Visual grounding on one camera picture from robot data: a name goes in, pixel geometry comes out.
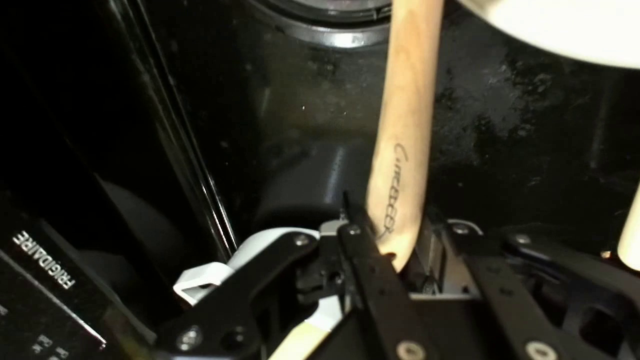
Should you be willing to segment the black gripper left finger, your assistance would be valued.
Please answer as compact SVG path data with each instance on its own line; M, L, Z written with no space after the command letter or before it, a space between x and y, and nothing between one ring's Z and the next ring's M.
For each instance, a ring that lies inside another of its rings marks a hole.
M338 229L338 245L367 358L434 360L434 347L393 261L379 251L365 207L342 194L342 215L347 225Z

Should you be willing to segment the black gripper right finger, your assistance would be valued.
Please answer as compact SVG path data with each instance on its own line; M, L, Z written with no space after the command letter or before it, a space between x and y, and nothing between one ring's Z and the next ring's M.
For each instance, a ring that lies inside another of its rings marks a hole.
M640 360L639 280L526 232L430 220L418 259L440 301L472 301L517 360Z

